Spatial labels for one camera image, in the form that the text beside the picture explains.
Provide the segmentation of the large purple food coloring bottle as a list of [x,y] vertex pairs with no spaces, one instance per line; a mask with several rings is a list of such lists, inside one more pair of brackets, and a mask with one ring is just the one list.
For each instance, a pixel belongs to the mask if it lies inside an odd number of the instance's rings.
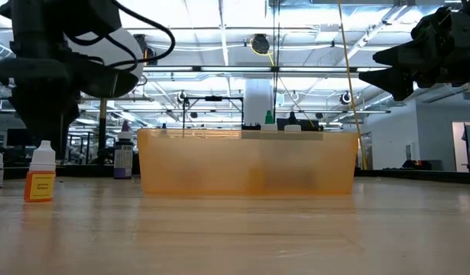
[[123,121],[122,129],[115,142],[113,177],[117,180],[131,179],[133,166],[134,144],[132,133],[127,121]]

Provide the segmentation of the white globe table lamp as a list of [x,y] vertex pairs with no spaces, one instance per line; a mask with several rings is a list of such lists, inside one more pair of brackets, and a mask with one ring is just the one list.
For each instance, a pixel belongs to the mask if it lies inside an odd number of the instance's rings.
[[140,60],[144,54],[134,35],[123,27],[92,45],[79,45],[70,37],[67,42],[73,52],[98,58],[80,73],[86,81],[83,93],[95,98],[115,99],[128,94],[139,84],[144,71],[144,63]]

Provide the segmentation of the black distant workcell frame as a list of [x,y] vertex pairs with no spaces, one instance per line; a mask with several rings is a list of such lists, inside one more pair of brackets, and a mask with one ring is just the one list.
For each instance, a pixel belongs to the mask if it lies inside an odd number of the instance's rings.
[[[233,97],[233,96],[221,96],[221,95],[207,95],[207,96],[183,96],[183,102],[182,102],[182,129],[186,128],[186,113],[187,113],[187,108],[186,108],[186,101],[187,100],[193,100],[193,102],[190,104],[190,107],[193,107],[199,100],[203,100],[206,102],[221,102],[223,100],[227,100],[228,102],[232,103],[235,108],[241,113],[241,126],[245,124],[245,102],[244,98],[239,96],[239,97]],[[239,108],[233,101],[234,100],[239,100],[241,102],[241,108]]]

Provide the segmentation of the black monitor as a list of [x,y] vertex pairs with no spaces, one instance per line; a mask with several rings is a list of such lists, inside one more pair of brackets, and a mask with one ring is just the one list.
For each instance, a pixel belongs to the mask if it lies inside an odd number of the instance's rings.
[[29,134],[26,128],[9,128],[7,130],[7,146],[33,146],[33,137]]

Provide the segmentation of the small orange bottle yellow label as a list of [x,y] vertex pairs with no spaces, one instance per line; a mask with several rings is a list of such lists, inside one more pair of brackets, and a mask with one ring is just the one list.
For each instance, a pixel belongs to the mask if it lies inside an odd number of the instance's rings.
[[24,188],[25,202],[49,202],[53,199],[55,156],[50,141],[43,140],[33,151]]

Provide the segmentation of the orange translucent plastic bin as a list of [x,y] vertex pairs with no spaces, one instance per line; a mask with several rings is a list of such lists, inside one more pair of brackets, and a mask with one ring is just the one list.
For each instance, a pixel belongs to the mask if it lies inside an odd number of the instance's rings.
[[309,196],[353,188],[352,132],[144,128],[137,137],[146,193]]

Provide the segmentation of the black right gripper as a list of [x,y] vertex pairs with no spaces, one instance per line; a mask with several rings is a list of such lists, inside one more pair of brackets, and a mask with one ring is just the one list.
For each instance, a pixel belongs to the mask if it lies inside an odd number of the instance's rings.
[[[373,60],[388,66],[418,67],[422,65],[421,51],[426,64],[415,73],[419,87],[470,83],[470,22],[442,22],[438,27],[428,27],[415,40],[378,51]],[[367,71],[359,73],[358,78],[390,93],[394,101],[403,101],[414,92],[413,79],[406,70]]]

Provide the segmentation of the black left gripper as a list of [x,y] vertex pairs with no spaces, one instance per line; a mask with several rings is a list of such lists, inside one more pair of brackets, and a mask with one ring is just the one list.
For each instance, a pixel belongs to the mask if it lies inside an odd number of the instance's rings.
[[52,102],[73,102],[80,88],[73,63],[79,57],[66,40],[26,48],[13,41],[13,57],[0,60],[0,83],[11,88],[9,102],[24,122],[32,144],[49,141],[57,154],[66,155],[70,125],[79,117],[77,102],[62,114]]

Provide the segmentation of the long ceiling light bar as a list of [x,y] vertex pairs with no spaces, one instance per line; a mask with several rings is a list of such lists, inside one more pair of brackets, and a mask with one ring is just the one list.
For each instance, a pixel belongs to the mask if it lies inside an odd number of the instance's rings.
[[343,66],[147,66],[145,73],[346,73]]

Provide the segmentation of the large green food coloring bottle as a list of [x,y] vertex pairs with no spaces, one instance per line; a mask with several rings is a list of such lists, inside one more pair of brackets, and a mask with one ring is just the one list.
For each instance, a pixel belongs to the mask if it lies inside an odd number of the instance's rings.
[[262,131],[277,131],[277,124],[274,121],[273,112],[270,110],[266,111],[264,123],[261,125]]

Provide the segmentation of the black vented computer case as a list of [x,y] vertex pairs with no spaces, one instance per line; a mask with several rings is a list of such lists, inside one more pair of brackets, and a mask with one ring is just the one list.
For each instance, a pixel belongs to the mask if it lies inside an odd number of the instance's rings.
[[[278,118],[275,123],[278,131],[283,131],[284,127],[288,124],[289,124],[288,118]],[[296,124],[301,127],[302,131],[323,131],[323,126],[321,126],[319,122],[315,120],[297,119]],[[261,130],[261,124],[256,123],[256,124],[242,125],[241,129],[242,130]]]

